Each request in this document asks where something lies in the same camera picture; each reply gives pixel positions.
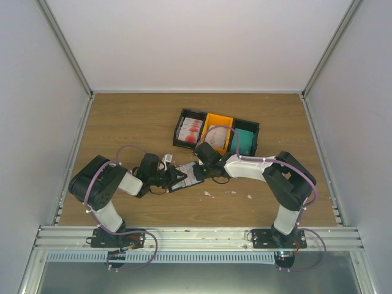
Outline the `black leather card holder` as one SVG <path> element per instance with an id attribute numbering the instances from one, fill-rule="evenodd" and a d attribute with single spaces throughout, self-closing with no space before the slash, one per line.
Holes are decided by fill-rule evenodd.
<path id="1" fill-rule="evenodd" d="M 168 188 L 168 192 L 172 193 L 177 190 L 185 189 L 203 183 L 204 180 L 198 180 L 195 176 L 195 166 L 198 166 L 198 164 L 196 162 L 191 162 L 175 167 L 176 171 L 178 172 L 178 182 L 170 186 Z"/>

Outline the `white red credit card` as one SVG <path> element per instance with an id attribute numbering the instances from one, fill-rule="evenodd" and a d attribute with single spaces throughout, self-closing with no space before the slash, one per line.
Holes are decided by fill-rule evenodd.
<path id="1" fill-rule="evenodd" d="M 194 173 L 193 173 L 192 167 L 195 164 L 196 164 L 195 162 L 191 162 L 191 163 L 184 164 L 184 165 L 181 165 L 178 167 L 182 172 L 187 174 L 187 179 L 185 180 L 186 183 L 185 183 L 185 186 L 183 186 L 183 187 L 190 187 L 190 186 L 194 186 L 194 185 L 200 183 L 200 182 L 196 181 Z"/>

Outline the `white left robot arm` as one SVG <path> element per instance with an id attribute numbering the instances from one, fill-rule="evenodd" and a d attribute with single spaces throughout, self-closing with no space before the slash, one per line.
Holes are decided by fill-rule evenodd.
<path id="1" fill-rule="evenodd" d="M 146 153 L 133 170 L 98 155 L 70 180 L 68 191 L 105 231 L 106 242 L 112 247 L 120 247 L 126 242 L 126 232 L 125 221 L 112 202 L 115 192 L 122 190 L 141 198 L 153 186 L 169 190 L 187 178 L 186 172 L 155 154 Z"/>

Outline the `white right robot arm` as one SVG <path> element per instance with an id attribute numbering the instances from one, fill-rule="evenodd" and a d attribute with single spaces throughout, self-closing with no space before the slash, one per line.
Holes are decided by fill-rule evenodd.
<path id="1" fill-rule="evenodd" d="M 267 183 L 279 203 L 271 226 L 272 243 L 287 247 L 296 235 L 302 212 L 318 199 L 316 179 L 290 153 L 276 157 L 251 157 L 237 153 L 221 155 L 208 143 L 198 145 L 193 154 L 199 159 L 194 167 L 197 180 L 206 178 L 247 178 Z"/>

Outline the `red white card stack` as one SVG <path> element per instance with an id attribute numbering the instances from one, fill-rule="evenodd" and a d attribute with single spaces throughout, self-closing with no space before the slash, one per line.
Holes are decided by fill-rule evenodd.
<path id="1" fill-rule="evenodd" d="M 202 125 L 203 121 L 200 119 L 185 117 L 179 128 L 178 140 L 186 143 L 196 143 Z"/>

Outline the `teal card stack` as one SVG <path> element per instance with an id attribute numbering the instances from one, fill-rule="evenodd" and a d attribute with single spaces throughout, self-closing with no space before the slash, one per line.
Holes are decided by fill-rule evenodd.
<path id="1" fill-rule="evenodd" d="M 254 133 L 244 129 L 235 129 L 239 135 L 239 153 L 241 155 L 250 156 L 252 150 L 252 144 L 254 141 Z M 235 152 L 237 147 L 237 136 L 234 134 L 232 143 L 230 145 L 230 151 Z"/>

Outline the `black left storage bin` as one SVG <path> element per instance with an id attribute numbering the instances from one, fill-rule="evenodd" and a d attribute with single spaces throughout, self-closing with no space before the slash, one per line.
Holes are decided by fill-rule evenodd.
<path id="1" fill-rule="evenodd" d="M 207 113 L 183 108 L 173 134 L 173 146 L 194 149 L 202 136 Z"/>

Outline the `black storage bin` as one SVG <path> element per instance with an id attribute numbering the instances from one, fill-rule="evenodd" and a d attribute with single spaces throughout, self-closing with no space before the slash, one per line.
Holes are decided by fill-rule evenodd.
<path id="1" fill-rule="evenodd" d="M 183 108 L 173 134 L 173 146 L 194 149 L 202 136 L 207 113 Z"/>
<path id="2" fill-rule="evenodd" d="M 232 128 L 239 135 L 239 153 L 244 156 L 255 156 L 260 124 L 258 122 L 235 118 Z"/>

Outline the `yellow middle storage bin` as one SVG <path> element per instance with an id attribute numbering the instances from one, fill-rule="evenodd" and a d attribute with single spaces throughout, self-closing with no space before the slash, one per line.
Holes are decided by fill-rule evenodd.
<path id="1" fill-rule="evenodd" d="M 232 125 L 232 117 L 208 113 L 202 130 L 202 136 L 215 126 L 231 127 Z M 204 141 L 209 143 L 217 152 L 223 155 L 227 152 L 230 132 L 231 130 L 225 127 L 215 128 L 211 132 L 208 132 Z"/>

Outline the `black right storage bin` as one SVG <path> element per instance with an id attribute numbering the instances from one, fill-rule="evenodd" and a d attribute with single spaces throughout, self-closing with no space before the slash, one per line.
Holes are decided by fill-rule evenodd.
<path id="1" fill-rule="evenodd" d="M 239 135 L 239 153 L 244 156 L 255 156 L 260 124 L 258 122 L 235 118 L 232 128 Z"/>

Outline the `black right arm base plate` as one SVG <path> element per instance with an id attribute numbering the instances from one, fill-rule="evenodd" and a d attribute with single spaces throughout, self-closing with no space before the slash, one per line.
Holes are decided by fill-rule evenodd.
<path id="1" fill-rule="evenodd" d="M 305 249 L 307 241 L 303 231 L 296 231 L 288 236 L 278 238 L 273 235 L 270 228 L 254 228 L 247 236 L 252 241 L 254 249 Z"/>

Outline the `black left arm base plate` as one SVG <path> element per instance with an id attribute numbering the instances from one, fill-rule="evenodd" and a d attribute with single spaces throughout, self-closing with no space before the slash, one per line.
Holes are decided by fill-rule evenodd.
<path id="1" fill-rule="evenodd" d="M 86 238 L 86 244 L 92 248 L 139 249 L 145 242 L 144 230 L 125 229 L 126 235 L 113 235 L 102 228 L 93 230 L 92 236 Z"/>

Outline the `aluminium corner post left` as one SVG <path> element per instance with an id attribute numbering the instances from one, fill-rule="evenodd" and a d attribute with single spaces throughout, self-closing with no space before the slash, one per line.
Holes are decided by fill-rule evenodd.
<path id="1" fill-rule="evenodd" d="M 47 21 L 54 36 L 56 37 L 56 40 L 58 41 L 60 47 L 62 48 L 64 54 L 66 55 L 71 67 L 73 68 L 73 71 L 75 72 L 82 88 L 84 89 L 84 92 L 87 94 L 88 99 L 92 100 L 92 97 L 94 95 L 93 90 L 91 89 L 85 75 L 83 74 L 81 67 L 77 62 L 75 55 L 73 54 L 72 49 L 64 33 L 62 32 L 62 29 L 60 28 L 60 25 L 51 7 L 49 6 L 46 0 L 36 0 L 36 4 L 38 5 L 39 9 L 43 13 L 44 19 Z"/>

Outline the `aluminium corner post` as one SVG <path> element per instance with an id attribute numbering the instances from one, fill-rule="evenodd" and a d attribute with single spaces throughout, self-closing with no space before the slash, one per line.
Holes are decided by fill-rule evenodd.
<path id="1" fill-rule="evenodd" d="M 60 28 L 60 25 L 51 7 L 49 6 L 46 0 L 36 0 L 36 4 L 38 5 L 39 9 L 43 13 L 44 19 L 47 21 L 54 36 L 56 37 L 56 40 L 58 41 L 60 47 L 62 48 L 64 54 L 66 55 L 71 67 L 73 68 L 73 71 L 75 72 L 82 88 L 84 89 L 84 92 L 87 94 L 88 99 L 92 100 L 92 97 L 94 95 L 93 90 L 91 89 L 85 75 L 83 74 L 81 67 L 77 62 L 75 55 L 73 54 L 72 49 L 64 33 L 62 32 L 62 29 Z"/>
<path id="2" fill-rule="evenodd" d="M 354 19 L 356 13 L 360 9 L 363 0 L 352 0 L 344 12 L 337 28 L 335 29 L 330 41 L 328 42 L 325 50 L 323 51 L 321 58 L 319 59 L 318 63 L 316 64 L 315 69 L 313 70 L 309 80 L 307 81 L 304 89 L 300 93 L 300 97 L 302 100 L 306 100 L 306 97 L 309 95 L 312 87 L 314 86 L 315 82 L 319 78 L 322 70 L 326 66 L 327 62 L 329 61 L 330 57 L 332 56 L 333 52 L 335 51 L 337 45 L 341 41 L 343 35 L 348 30 L 352 20 Z"/>

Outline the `aluminium corner post right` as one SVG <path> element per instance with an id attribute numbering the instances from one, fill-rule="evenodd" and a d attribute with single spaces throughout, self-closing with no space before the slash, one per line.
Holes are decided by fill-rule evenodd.
<path id="1" fill-rule="evenodd" d="M 321 58 L 319 59 L 318 63 L 316 64 L 315 69 L 313 70 L 309 80 L 307 81 L 304 89 L 300 93 L 300 97 L 302 100 L 306 100 L 306 97 L 309 95 L 312 87 L 314 86 L 315 82 L 319 78 L 322 70 L 326 66 L 327 62 L 329 61 L 330 57 L 332 56 L 333 52 L 335 51 L 337 45 L 341 41 L 343 35 L 348 30 L 352 20 L 354 19 L 356 13 L 360 9 L 363 0 L 352 0 L 344 12 L 337 28 L 335 29 L 330 41 L 328 42 L 325 50 L 323 51 Z"/>

